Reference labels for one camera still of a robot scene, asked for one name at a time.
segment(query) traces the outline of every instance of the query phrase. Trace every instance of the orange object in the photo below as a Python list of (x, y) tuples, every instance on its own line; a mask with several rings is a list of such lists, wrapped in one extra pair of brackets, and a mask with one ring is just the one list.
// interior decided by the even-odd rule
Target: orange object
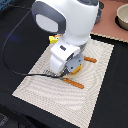
[(84, 88), (84, 85), (82, 85), (82, 84), (80, 84), (80, 83), (77, 83), (77, 82), (75, 82), (75, 81), (69, 80), (69, 79), (67, 79), (67, 78), (63, 78), (63, 81), (66, 82), (66, 83), (68, 83), (68, 84), (71, 84), (71, 85), (73, 85), (73, 86), (75, 86), (75, 87), (78, 87), (78, 88), (81, 88), (81, 89)]
[(75, 73), (78, 72), (81, 68), (82, 68), (82, 66), (79, 65), (79, 66), (72, 72), (72, 74), (75, 74)]
[(96, 63), (97, 62), (96, 59), (93, 59), (93, 58), (90, 58), (90, 57), (86, 57), (86, 56), (84, 56), (84, 60), (90, 61), (90, 62), (93, 62), (93, 63)]

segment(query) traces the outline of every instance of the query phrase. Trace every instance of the dark background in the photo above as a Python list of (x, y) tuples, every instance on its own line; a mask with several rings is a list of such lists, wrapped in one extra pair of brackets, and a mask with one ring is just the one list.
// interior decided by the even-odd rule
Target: dark background
[[(15, 5), (31, 8), (34, 0), (17, 0)], [(8, 8), (0, 13), (0, 53), (3, 43), (28, 10)], [(32, 15), (12, 34), (5, 59), (15, 71), (28, 73), (49, 45), (49, 36), (36, 25)], [(92, 39), (114, 45), (89, 128), (128, 127), (128, 44), (91, 35)], [(10, 72), (0, 54), (0, 104), (30, 116), (52, 128), (77, 128), (47, 111), (12, 96), (23, 76)]]

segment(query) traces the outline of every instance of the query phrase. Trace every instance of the cable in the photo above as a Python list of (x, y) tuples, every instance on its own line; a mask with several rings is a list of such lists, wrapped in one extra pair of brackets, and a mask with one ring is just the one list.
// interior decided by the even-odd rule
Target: cable
[(30, 9), (31, 9), (31, 8), (25, 8), (25, 7), (21, 7), (21, 6), (14, 6), (14, 5), (4, 4), (4, 3), (0, 3), (0, 4), (1, 4), (1, 5), (5, 5), (5, 6), (14, 7), (14, 8), (26, 9), (26, 10), (30, 10)]
[(6, 44), (10, 38), (10, 36), (13, 34), (13, 32), (19, 27), (19, 25), (24, 21), (24, 19), (29, 15), (29, 13), (31, 12), (31, 10), (29, 10), (27, 12), (27, 14), (21, 19), (21, 21), (12, 29), (12, 31), (10, 32), (10, 34), (7, 36), (6, 40), (4, 41), (4, 44), (3, 44), (3, 48), (2, 48), (2, 60), (3, 60), (3, 63), (4, 65), (6, 66), (7, 69), (9, 69), (11, 72), (17, 74), (17, 75), (21, 75), (21, 76), (35, 76), (35, 75), (40, 75), (40, 76), (47, 76), (47, 77), (51, 77), (51, 78), (60, 78), (60, 77), (63, 77), (63, 75), (60, 75), (60, 76), (52, 76), (52, 75), (47, 75), (47, 74), (23, 74), (23, 73), (19, 73), (19, 72), (16, 72), (14, 70), (12, 70), (6, 63), (5, 61), (5, 58), (4, 58), (4, 55), (5, 55), (5, 47), (6, 47)]
[(30, 128), (30, 126), (31, 126), (31, 125), (29, 125), (29, 126), (26, 126), (25, 128)]
[(18, 128), (20, 128), (20, 123), (18, 122)]

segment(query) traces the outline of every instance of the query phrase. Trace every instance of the white mat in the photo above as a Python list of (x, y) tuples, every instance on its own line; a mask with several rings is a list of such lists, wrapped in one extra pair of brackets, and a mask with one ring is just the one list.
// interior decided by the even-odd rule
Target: white mat
[[(30, 73), (43, 73), (49, 69), (50, 48), (45, 50)], [(83, 54), (97, 59), (84, 61), (82, 70), (72, 80), (84, 85), (79, 89), (59, 79), (44, 76), (25, 77), (13, 96), (46, 110), (80, 128), (88, 128), (96, 100), (103, 82), (113, 46), (90, 40)]]

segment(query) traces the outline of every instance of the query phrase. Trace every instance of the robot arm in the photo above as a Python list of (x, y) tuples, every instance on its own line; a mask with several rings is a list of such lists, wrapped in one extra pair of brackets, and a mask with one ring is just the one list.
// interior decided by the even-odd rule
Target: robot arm
[(53, 7), (43, 1), (36, 1), (32, 5), (32, 14), (41, 29), (54, 34), (64, 34), (66, 30), (66, 19)]
[(51, 48), (50, 69), (58, 74), (65, 68), (72, 72), (82, 62), (81, 54), (98, 13), (98, 0), (37, 0), (32, 14), (37, 25), (48, 32), (61, 34)]

